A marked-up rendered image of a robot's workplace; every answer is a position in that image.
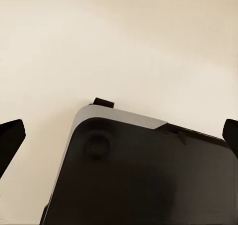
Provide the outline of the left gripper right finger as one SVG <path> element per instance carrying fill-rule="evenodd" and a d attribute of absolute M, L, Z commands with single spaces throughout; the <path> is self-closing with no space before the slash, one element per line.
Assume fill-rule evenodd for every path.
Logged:
<path fill-rule="evenodd" d="M 238 159 L 238 121 L 227 119 L 223 128 L 222 137 Z"/>

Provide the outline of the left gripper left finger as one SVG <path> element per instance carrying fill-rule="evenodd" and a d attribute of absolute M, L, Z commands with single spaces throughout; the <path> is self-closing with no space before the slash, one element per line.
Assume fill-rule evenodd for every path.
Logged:
<path fill-rule="evenodd" d="M 0 178 L 25 138 L 25 127 L 21 119 L 0 124 Z"/>

